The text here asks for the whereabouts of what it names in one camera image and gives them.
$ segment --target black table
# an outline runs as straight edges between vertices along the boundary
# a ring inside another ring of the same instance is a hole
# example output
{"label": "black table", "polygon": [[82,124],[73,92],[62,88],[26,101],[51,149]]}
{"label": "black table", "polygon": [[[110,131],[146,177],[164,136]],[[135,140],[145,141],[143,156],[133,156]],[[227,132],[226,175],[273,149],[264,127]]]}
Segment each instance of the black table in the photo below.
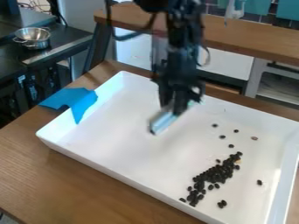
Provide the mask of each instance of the black table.
{"label": "black table", "polygon": [[30,51],[14,43],[0,45],[0,82],[11,79],[16,74],[29,70],[38,70],[53,63],[67,59],[86,50],[92,39],[92,33],[52,24],[50,47],[45,50]]}
{"label": "black table", "polygon": [[11,38],[13,33],[20,28],[28,26],[41,27],[54,23],[55,20],[55,16],[22,8],[19,15],[0,14],[0,44]]}
{"label": "black table", "polygon": [[14,95],[19,115],[30,107],[24,85],[19,83],[19,79],[30,77],[32,73],[39,73],[44,68],[86,50],[93,37],[90,32],[62,24],[50,24],[48,27],[52,34],[51,44],[45,50],[30,51],[12,39],[0,45],[0,97]]}

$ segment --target wooden countertop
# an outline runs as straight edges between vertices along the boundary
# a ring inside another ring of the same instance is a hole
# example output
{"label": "wooden countertop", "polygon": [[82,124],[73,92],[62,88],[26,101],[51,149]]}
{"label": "wooden countertop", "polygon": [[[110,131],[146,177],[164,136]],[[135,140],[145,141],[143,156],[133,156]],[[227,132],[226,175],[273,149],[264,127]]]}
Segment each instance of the wooden countertop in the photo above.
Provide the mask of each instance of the wooden countertop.
{"label": "wooden countertop", "polygon": [[[94,89],[121,70],[146,77],[140,68],[105,61],[71,87]],[[208,87],[206,93],[299,122],[298,111]],[[202,224],[163,202],[138,192],[54,150],[35,132],[60,112],[35,107],[0,130],[0,207],[30,224]],[[299,176],[288,224],[299,220]]]}
{"label": "wooden countertop", "polygon": [[[94,13],[94,20],[106,23],[102,10]],[[112,7],[113,26],[138,30],[150,19],[150,14],[133,3],[118,3]],[[224,18],[205,15],[205,42],[212,48],[246,54],[265,60],[275,60],[299,66],[299,31],[269,24],[258,24],[229,19],[227,27]],[[164,14],[154,24],[153,34],[166,35]]]}

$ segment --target white tray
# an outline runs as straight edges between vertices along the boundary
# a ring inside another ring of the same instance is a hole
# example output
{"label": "white tray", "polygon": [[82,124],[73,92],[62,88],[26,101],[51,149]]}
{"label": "white tray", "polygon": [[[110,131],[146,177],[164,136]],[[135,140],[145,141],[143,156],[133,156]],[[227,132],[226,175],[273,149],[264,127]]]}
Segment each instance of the white tray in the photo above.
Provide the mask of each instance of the white tray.
{"label": "white tray", "polygon": [[[99,99],[79,125],[68,109],[37,136],[52,149],[202,221],[285,221],[298,159],[298,122],[206,96],[205,105],[194,106],[164,133],[152,136],[148,120],[160,109],[155,83],[120,72],[95,91]],[[236,151],[244,156],[232,179],[196,207],[178,200],[187,196],[192,177]],[[264,185],[257,186],[257,179]],[[219,209],[220,200],[228,206]]]}

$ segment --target cable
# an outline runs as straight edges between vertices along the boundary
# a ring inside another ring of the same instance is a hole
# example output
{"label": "cable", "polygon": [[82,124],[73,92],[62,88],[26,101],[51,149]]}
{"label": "cable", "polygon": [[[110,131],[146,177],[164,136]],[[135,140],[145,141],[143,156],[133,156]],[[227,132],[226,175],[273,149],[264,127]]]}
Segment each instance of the cable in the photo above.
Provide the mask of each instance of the cable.
{"label": "cable", "polygon": [[46,0],[50,5],[51,5],[51,8],[53,8],[55,10],[55,12],[57,13],[58,17],[61,18],[61,20],[65,23],[65,26],[67,27],[68,24],[65,20],[65,18],[61,15],[58,7],[52,2],[52,0]]}
{"label": "cable", "polygon": [[111,12],[111,7],[110,7],[109,0],[105,0],[105,6],[106,6],[106,13],[107,13],[107,24],[108,24],[109,27],[112,28],[112,36],[114,37],[115,40],[118,40],[118,41],[133,39],[133,38],[136,38],[136,37],[144,34],[146,31],[148,31],[153,26],[153,24],[156,20],[156,13],[154,13],[150,17],[149,22],[143,28],[141,28],[140,30],[135,31],[135,32],[131,32],[127,35],[116,36],[115,29],[112,27],[112,21],[111,21],[111,13],[112,12]]}

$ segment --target metal bowl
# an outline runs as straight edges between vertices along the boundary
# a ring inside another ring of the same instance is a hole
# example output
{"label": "metal bowl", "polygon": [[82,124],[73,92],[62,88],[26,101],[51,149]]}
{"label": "metal bowl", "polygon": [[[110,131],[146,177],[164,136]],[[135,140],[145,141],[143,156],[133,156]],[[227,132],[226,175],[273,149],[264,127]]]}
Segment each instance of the metal bowl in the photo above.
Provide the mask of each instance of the metal bowl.
{"label": "metal bowl", "polygon": [[43,41],[51,37],[51,33],[46,28],[27,27],[15,32],[19,39],[28,41]]}
{"label": "metal bowl", "polygon": [[46,49],[50,45],[51,33],[49,31],[47,27],[23,28],[15,32],[16,37],[13,41],[30,50]]}

